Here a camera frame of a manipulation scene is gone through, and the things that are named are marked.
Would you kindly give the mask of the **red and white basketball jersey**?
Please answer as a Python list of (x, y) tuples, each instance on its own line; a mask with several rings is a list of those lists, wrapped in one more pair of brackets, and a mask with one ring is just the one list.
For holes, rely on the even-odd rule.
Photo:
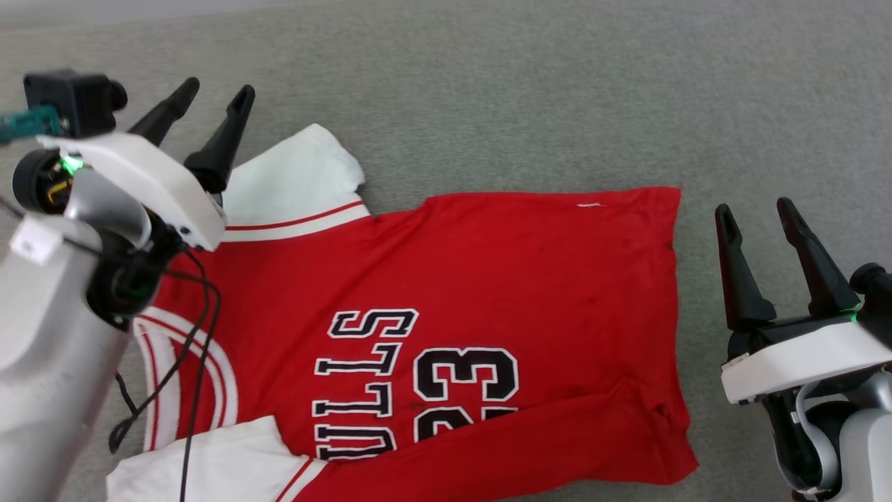
[(132, 326), (160, 389), (108, 502), (493, 502), (698, 461), (676, 365), (681, 191), (458, 193), (373, 216), (318, 125), (233, 171), (220, 246)]

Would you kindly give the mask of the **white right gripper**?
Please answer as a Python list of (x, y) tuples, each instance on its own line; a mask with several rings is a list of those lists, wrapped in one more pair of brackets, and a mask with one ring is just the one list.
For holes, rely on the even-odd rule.
[(722, 386), (733, 404), (892, 363), (892, 340), (870, 333), (855, 314), (841, 314), (861, 299), (794, 202), (778, 198), (777, 212), (805, 274), (811, 317), (773, 321), (775, 307), (758, 289), (732, 210), (719, 204), (714, 212), (725, 318), (732, 331)]

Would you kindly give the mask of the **grey fabric sofa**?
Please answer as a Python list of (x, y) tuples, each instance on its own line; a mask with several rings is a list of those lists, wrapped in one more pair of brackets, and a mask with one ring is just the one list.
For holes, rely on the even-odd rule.
[(203, 145), (245, 84), (246, 161), (319, 123), (374, 213), (440, 193), (682, 189), (679, 377), (700, 468), (519, 502), (786, 502), (762, 409), (727, 403), (714, 209), (780, 317), (809, 295), (789, 197), (845, 274), (892, 270), (892, 0), (0, 0), (0, 111), (29, 71), (124, 83), (123, 127), (201, 80), (163, 144)]

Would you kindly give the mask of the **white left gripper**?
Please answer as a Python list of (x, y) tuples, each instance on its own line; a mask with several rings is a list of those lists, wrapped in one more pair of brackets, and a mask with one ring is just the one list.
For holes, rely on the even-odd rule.
[(75, 172), (63, 214), (31, 216), (63, 232), (63, 244), (83, 245), (92, 252), (102, 250), (104, 237), (143, 247), (152, 234), (152, 214), (163, 227), (172, 227), (188, 247), (219, 247), (226, 216), (206, 192), (226, 190), (256, 92), (244, 85), (236, 93), (226, 106), (223, 122), (201, 149), (187, 156), (184, 166), (157, 146), (187, 114), (199, 89), (198, 77), (188, 77), (140, 118), (130, 133), (92, 139), (39, 136), (42, 146), (80, 157), (85, 166)]

